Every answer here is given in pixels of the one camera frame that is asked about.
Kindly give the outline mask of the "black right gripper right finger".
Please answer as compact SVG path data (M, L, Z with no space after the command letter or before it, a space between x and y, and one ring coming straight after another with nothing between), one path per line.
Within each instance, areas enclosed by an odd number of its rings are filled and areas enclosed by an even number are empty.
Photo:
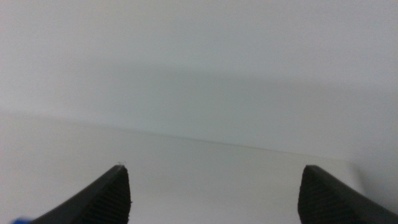
M303 224L397 224L397 214L315 165L303 170L298 214Z

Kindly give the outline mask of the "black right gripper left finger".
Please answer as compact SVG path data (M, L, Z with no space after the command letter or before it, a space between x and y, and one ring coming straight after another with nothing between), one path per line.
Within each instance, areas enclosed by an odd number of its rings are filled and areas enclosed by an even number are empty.
M116 165L82 191L31 222L35 224L127 224L130 209L128 172L123 165Z

